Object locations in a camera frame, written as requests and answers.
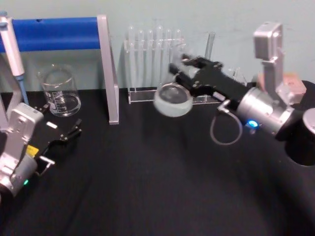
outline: light blue wall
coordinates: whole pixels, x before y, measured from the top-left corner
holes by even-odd
[[[16,19],[86,17],[107,14],[120,85],[121,47],[131,22],[161,19],[167,27],[179,27],[184,36],[216,32],[213,56],[227,67],[241,67],[247,79],[261,71],[253,57],[252,33],[264,21],[284,25],[285,70],[315,82],[314,0],[1,0],[1,9]],[[23,54],[27,89],[38,90],[36,68],[42,64],[71,62],[80,89],[99,88],[99,52],[36,52]],[[4,82],[1,90],[7,90]]]

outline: yellow label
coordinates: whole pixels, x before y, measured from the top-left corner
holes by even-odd
[[[28,145],[28,148],[26,149],[26,153],[32,157],[35,157],[35,155],[38,153],[39,149]]]

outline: blue led light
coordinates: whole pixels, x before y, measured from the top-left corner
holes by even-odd
[[[247,122],[247,124],[248,124],[250,127],[252,127],[252,128],[257,128],[257,127],[258,127],[258,123],[257,123],[256,121],[254,121],[254,120],[249,120],[249,121]]]

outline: blue bar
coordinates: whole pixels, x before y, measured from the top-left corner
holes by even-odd
[[[96,17],[13,20],[13,27],[21,52],[99,49]]]

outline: black tablecloth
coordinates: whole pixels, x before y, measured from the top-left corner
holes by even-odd
[[[315,106],[315,86],[306,85],[304,109]],[[66,130],[81,118],[82,136],[51,150],[56,165],[1,206],[2,235],[315,235],[315,167],[292,162],[283,143],[245,131],[234,145],[215,145],[216,105],[168,118],[152,103],[127,104],[121,90],[120,124],[110,126],[102,91],[80,97],[76,115],[45,115]],[[41,92],[29,98],[44,103]],[[225,141],[236,131],[225,117],[215,130]]]

